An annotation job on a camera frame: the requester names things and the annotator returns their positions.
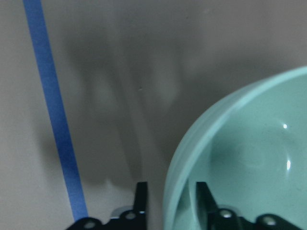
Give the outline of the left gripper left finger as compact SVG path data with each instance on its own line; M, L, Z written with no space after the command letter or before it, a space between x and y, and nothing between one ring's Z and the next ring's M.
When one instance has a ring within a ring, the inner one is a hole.
M147 229L148 184L138 182L131 206L123 206L111 213L112 230L146 230Z

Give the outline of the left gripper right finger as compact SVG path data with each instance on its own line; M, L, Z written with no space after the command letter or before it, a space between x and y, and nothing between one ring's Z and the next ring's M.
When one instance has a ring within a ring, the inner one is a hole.
M197 217L202 230L239 230L236 213L219 207L205 182L196 182Z

